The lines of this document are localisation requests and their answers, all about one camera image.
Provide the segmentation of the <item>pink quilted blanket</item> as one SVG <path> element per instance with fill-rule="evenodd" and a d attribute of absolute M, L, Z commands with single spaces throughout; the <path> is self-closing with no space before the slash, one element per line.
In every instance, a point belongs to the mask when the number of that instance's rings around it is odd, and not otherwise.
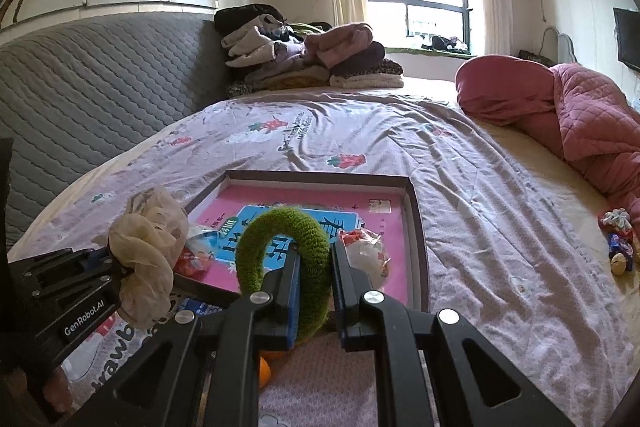
<path fill-rule="evenodd" d="M 639 228 L 639 113 L 613 80 L 576 63 L 485 55 L 465 62 L 454 83 L 466 115 L 529 135 Z"/>

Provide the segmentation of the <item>blue biscuit packet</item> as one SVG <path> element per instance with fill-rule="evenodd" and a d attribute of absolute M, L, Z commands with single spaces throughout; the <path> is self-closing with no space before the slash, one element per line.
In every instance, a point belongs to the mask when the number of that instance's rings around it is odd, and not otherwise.
<path fill-rule="evenodd" d="M 210 305 L 209 303 L 203 303 L 203 301 L 193 298 L 184 298 L 177 308 L 178 311 L 191 311 L 198 317 L 207 317 L 222 311 L 221 307 Z"/>

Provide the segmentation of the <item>red snack ball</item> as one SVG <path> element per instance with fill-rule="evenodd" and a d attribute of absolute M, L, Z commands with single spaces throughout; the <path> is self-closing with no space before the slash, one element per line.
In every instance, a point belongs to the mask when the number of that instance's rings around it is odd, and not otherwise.
<path fill-rule="evenodd" d="M 184 277 L 196 277 L 208 271 L 215 260 L 219 242 L 216 230 L 205 225 L 190 225 L 186 243 L 174 266 L 174 271 Z"/>

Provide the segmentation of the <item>small colourful toy figures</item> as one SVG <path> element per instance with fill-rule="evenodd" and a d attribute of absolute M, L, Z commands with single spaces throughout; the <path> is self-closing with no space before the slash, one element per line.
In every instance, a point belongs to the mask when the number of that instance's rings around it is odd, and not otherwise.
<path fill-rule="evenodd" d="M 624 208 L 605 211 L 598 218 L 600 231 L 608 243 L 608 261 L 614 277 L 622 277 L 634 269 L 634 228 Z"/>

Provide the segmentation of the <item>orange tangerine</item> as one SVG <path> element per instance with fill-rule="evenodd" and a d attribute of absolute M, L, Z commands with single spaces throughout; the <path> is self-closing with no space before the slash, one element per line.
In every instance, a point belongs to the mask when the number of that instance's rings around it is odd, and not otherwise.
<path fill-rule="evenodd" d="M 259 371 L 258 371 L 258 388 L 262 389 L 271 379 L 271 367 L 268 361 L 260 357 L 259 358 Z"/>
<path fill-rule="evenodd" d="M 273 361 L 281 360 L 282 358 L 288 355 L 288 351 L 274 351 L 274 350 L 262 350 L 260 351 L 260 356 L 265 359 L 267 362 L 271 363 Z"/>

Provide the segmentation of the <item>strawberry print bed sheet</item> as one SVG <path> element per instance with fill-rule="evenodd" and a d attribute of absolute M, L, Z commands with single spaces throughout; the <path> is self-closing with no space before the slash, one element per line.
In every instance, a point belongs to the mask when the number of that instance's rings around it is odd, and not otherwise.
<path fill-rule="evenodd" d="M 339 186 L 298 198 L 355 213 L 381 234 L 388 295 L 458 310 L 574 424 L 602 425 L 629 388 L 634 347 L 586 206 L 592 187 L 528 136 L 428 98 L 304 91 L 213 104 L 52 205 L 10 256 L 101 245 L 131 196 L 160 185 L 186 204 L 240 170 L 407 179 L 419 256 L 407 249 L 397 193 Z"/>

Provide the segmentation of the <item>black wall television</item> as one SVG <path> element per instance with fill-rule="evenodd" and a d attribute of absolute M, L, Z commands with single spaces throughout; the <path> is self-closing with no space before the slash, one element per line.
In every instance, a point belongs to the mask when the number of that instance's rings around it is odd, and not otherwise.
<path fill-rule="evenodd" d="M 618 60 L 640 72 L 640 13 L 614 8 Z"/>

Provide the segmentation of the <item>pile of folded clothes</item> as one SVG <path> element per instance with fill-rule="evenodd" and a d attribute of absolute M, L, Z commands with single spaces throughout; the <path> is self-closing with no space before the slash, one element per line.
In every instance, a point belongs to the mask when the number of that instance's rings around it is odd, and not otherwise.
<path fill-rule="evenodd" d="M 227 55 L 231 98 L 258 91 L 404 85 L 404 69 L 386 56 L 363 22 L 290 23 L 273 6 L 254 3 L 217 11 L 214 26 Z"/>

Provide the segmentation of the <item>beige mesh drawstring pouch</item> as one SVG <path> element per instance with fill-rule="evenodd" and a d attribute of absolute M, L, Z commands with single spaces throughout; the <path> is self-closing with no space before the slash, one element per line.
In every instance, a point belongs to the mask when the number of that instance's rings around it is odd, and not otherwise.
<path fill-rule="evenodd" d="M 131 196 L 108 230 L 111 253 L 132 271 L 120 286 L 119 314 L 136 329 L 148 329 L 168 313 L 188 232 L 186 213 L 162 186 Z"/>

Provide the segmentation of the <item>grey quilted headboard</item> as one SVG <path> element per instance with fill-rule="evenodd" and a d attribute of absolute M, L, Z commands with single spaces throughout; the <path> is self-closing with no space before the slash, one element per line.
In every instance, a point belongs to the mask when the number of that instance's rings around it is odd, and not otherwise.
<path fill-rule="evenodd" d="M 203 14 L 74 20 L 1 47 L 6 239 L 66 187 L 227 96 L 221 34 Z"/>

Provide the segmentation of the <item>clothes on window sill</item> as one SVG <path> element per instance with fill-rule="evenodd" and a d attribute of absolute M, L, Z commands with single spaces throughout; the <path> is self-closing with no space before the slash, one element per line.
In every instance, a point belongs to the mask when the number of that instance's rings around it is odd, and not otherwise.
<path fill-rule="evenodd" d="M 457 37 L 446 38 L 439 35 L 434 35 L 429 43 L 422 44 L 422 49 L 427 51 L 447 52 L 453 54 L 465 54 L 470 53 L 468 46 L 465 42 L 459 40 Z"/>

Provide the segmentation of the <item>white blue snack ball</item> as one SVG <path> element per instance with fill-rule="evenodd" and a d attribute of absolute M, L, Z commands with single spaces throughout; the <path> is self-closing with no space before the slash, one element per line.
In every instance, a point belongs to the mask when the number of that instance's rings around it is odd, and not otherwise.
<path fill-rule="evenodd" d="M 374 289 L 384 287 L 390 276 L 390 256 L 386 253 L 382 236 L 368 229 L 341 232 L 349 265 L 363 271 Z"/>

